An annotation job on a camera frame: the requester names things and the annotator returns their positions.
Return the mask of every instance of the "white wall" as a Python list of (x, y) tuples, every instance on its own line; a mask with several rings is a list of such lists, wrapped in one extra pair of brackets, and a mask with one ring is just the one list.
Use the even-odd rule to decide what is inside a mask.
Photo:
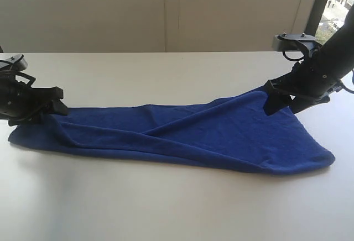
[(0, 0), (6, 52), (271, 50), (314, 0)]

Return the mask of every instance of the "white table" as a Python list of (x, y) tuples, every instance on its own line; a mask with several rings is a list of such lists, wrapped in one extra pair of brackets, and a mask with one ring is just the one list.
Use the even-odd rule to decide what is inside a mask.
[[(9, 54), (0, 54), (0, 59)], [(25, 54), (34, 86), (68, 106), (192, 104), (288, 72), (279, 53)], [(298, 114), (337, 157), (328, 169), (269, 176), (17, 148), (0, 123), (0, 239), (353, 240), (354, 96)]]

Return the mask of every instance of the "blue towel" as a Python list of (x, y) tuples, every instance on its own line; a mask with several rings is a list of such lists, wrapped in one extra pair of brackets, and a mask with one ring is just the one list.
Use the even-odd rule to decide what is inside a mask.
[(262, 110), (260, 89), (208, 104), (131, 108), (71, 108), (20, 125), (9, 141), (31, 149), (111, 159), (157, 161), (241, 172), (295, 174), (335, 158), (289, 108)]

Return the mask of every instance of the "wall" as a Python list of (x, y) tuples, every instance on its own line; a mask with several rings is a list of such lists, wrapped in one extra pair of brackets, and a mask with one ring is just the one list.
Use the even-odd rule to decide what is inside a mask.
[(0, 45), (16, 52), (271, 50), (301, 33), (314, 0), (0, 0)]

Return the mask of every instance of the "table surface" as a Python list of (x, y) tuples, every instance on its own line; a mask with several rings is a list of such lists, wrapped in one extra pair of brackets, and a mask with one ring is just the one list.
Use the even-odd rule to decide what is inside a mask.
[[(34, 86), (62, 87), (71, 107), (204, 103), (292, 66), (272, 52), (25, 58)], [(8, 143), (2, 121), (1, 240), (353, 240), (354, 96), (331, 99), (297, 116), (336, 161), (293, 176), (32, 151)]]

